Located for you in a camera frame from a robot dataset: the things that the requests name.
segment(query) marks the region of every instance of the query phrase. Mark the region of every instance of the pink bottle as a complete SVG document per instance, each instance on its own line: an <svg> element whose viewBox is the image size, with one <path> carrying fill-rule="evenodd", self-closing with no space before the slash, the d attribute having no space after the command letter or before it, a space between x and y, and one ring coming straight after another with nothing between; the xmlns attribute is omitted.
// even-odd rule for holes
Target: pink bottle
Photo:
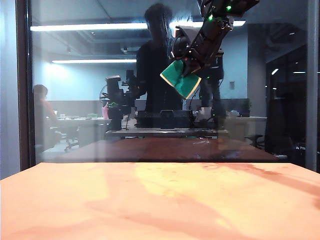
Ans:
<svg viewBox="0 0 320 240"><path fill-rule="evenodd" d="M102 107L102 116L103 116L103 119L109 119L108 111L109 111L109 108L108 108L107 105L105 105L105 106Z"/></svg>

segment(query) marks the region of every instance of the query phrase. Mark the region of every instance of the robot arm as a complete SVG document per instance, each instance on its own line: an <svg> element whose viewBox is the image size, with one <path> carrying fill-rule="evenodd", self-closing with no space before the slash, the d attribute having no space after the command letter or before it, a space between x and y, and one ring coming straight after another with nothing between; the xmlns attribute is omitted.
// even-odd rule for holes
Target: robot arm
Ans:
<svg viewBox="0 0 320 240"><path fill-rule="evenodd" d="M222 40L232 31L234 18L242 15L260 0L197 0L204 18L200 30L177 26L171 58L183 60L183 76L209 67L221 55Z"/></svg>

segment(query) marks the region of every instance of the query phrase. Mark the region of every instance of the wooden table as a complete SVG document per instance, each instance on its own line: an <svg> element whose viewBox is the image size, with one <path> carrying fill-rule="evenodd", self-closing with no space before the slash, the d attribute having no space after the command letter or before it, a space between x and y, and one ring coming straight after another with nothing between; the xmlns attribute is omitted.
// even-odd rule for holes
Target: wooden table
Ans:
<svg viewBox="0 0 320 240"><path fill-rule="evenodd" d="M81 162L260 162L279 159L246 142L210 138L132 138L98 141L54 159Z"/></svg>
<svg viewBox="0 0 320 240"><path fill-rule="evenodd" d="M40 163L0 181L3 240L319 240L320 175L286 163Z"/></svg>

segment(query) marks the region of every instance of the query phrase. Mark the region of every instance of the metal frame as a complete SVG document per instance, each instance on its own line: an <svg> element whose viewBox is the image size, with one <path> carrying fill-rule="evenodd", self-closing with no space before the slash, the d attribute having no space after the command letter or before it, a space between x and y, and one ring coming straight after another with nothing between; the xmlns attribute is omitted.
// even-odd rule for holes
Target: metal frame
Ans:
<svg viewBox="0 0 320 240"><path fill-rule="evenodd" d="M30 6L31 0L15 2L21 171L36 165Z"/></svg>
<svg viewBox="0 0 320 240"><path fill-rule="evenodd" d="M36 164L31 0L16 1L21 170ZM317 169L319 0L308 0L306 167Z"/></svg>
<svg viewBox="0 0 320 240"><path fill-rule="evenodd" d="M306 168L317 171L319 0L308 0Z"/></svg>

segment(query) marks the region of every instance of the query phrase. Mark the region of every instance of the dark hair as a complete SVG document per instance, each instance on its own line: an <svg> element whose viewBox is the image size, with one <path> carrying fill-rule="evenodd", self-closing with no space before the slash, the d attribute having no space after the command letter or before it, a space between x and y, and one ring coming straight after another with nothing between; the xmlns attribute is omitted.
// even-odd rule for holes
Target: dark hair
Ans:
<svg viewBox="0 0 320 240"><path fill-rule="evenodd" d="M173 18L173 13L168 6L165 6L162 3L156 3L145 11L144 18L147 23L160 21L163 18L169 23Z"/></svg>
<svg viewBox="0 0 320 240"><path fill-rule="evenodd" d="M48 88L46 88L44 85L42 84L38 84L38 85L34 85L33 87L33 94L34 95L47 95L48 93Z"/></svg>

